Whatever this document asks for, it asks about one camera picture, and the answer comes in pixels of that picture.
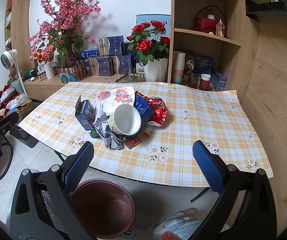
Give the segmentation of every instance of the flower-patterned plate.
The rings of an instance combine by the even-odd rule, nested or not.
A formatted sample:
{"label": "flower-patterned plate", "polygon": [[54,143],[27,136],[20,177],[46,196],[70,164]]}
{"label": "flower-patterned plate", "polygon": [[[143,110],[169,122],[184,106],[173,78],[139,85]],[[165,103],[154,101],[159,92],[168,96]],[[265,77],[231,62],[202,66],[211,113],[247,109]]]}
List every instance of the flower-patterned plate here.
{"label": "flower-patterned plate", "polygon": [[99,91],[96,96],[96,112],[103,110],[110,116],[122,104],[134,104],[134,88],[123,87]]}

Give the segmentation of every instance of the perfume bottle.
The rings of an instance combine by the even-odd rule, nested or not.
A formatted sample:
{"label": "perfume bottle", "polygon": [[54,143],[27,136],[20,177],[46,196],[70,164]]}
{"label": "perfume bottle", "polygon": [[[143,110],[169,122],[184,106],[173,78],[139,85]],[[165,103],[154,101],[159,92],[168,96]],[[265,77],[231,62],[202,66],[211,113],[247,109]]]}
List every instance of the perfume bottle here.
{"label": "perfume bottle", "polygon": [[222,20],[220,19],[220,21],[216,24],[216,35],[219,37],[224,37],[224,33],[225,33],[225,26]]}

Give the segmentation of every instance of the gold tray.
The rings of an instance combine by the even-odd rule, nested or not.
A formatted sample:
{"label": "gold tray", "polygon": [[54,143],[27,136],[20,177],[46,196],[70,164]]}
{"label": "gold tray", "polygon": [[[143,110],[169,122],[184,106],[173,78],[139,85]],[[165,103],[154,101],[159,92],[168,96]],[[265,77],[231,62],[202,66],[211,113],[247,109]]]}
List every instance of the gold tray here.
{"label": "gold tray", "polygon": [[144,74],[129,73],[116,80],[117,83],[138,83],[146,82]]}

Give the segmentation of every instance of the blue gripper pad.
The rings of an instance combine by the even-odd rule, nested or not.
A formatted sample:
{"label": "blue gripper pad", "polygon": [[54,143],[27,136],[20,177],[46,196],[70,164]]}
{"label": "blue gripper pad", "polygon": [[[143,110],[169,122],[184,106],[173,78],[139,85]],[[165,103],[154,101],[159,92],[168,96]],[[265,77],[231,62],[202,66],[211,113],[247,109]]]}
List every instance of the blue gripper pad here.
{"label": "blue gripper pad", "polygon": [[85,142],[76,155],[69,156],[63,163],[63,191],[74,192],[93,159],[94,148],[91,142]]}
{"label": "blue gripper pad", "polygon": [[202,170],[211,190],[221,195],[225,189],[224,174],[211,158],[212,155],[215,154],[211,154],[202,141],[194,143],[193,156],[196,162]]}

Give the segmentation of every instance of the crumpled paper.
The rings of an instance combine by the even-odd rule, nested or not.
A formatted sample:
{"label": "crumpled paper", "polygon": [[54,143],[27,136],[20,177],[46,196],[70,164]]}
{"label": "crumpled paper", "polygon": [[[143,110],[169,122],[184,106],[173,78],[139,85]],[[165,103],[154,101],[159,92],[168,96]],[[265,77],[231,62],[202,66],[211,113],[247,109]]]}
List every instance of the crumpled paper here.
{"label": "crumpled paper", "polygon": [[104,111],[98,111],[94,127],[102,138],[106,148],[121,150],[124,148],[122,142],[116,137],[109,127],[109,118]]}

